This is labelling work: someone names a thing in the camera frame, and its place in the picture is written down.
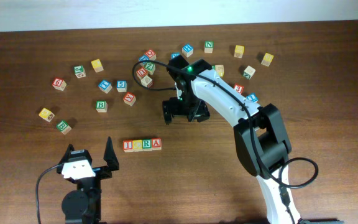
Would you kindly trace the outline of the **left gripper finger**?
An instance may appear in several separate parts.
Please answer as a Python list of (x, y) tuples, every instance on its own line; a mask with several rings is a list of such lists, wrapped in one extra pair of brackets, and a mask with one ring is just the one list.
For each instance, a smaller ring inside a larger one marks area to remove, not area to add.
[(70, 158), (70, 154), (71, 152), (74, 151), (74, 147), (72, 144), (69, 144), (63, 157), (61, 158), (60, 162), (58, 163), (59, 165), (63, 165), (64, 163), (66, 163), (69, 158)]
[(117, 156), (114, 152), (112, 139), (110, 136), (108, 137), (107, 142), (106, 142), (106, 148), (105, 148), (103, 159), (106, 161), (107, 166), (110, 171), (119, 170), (119, 161), (118, 161)]

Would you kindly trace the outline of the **red I block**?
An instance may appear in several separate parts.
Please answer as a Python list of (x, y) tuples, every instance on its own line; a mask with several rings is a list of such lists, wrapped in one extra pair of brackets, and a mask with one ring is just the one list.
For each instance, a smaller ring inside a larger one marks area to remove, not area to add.
[(124, 140), (123, 141), (123, 151), (124, 152), (133, 152), (134, 149), (133, 149), (133, 141), (132, 140)]

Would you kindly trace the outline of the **yellow C block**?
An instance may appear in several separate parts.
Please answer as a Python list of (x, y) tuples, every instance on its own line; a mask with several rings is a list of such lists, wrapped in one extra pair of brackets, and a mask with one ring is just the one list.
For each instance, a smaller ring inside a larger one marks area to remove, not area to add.
[(133, 140), (132, 141), (132, 148), (134, 150), (134, 152), (141, 152), (143, 151), (143, 147), (142, 147), (142, 140)]

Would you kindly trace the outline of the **green R block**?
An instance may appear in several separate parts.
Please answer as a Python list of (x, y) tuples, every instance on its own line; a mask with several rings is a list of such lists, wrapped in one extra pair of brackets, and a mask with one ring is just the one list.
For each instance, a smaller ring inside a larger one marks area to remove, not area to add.
[(152, 140), (151, 139), (143, 139), (142, 140), (142, 150), (143, 151), (152, 151)]

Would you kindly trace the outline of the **red A block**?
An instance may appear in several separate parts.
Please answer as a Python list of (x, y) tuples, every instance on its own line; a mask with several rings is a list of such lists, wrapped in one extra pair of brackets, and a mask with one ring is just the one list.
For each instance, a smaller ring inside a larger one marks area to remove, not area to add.
[(152, 138), (152, 150), (161, 150), (162, 149), (162, 140), (160, 138)]

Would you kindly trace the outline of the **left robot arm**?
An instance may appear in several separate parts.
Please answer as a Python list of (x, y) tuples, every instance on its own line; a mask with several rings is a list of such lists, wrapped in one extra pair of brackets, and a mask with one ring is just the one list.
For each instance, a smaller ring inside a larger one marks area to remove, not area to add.
[(65, 223), (99, 223), (101, 220), (101, 181), (110, 179), (119, 170), (119, 162), (111, 138), (104, 151), (105, 166), (93, 167), (88, 150), (76, 151), (69, 145), (58, 163), (57, 173), (72, 184), (76, 190), (67, 193), (62, 200)]

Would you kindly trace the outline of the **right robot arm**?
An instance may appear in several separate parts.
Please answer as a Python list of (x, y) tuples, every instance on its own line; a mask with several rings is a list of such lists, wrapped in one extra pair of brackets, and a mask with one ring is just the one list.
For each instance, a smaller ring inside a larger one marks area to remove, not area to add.
[(177, 96), (163, 102), (166, 124), (177, 116), (202, 122), (212, 106), (233, 128), (237, 158), (257, 178), (269, 223), (301, 223), (288, 183), (291, 144), (282, 116), (272, 104), (260, 106), (229, 86), (203, 59), (192, 64), (177, 56), (165, 64)]

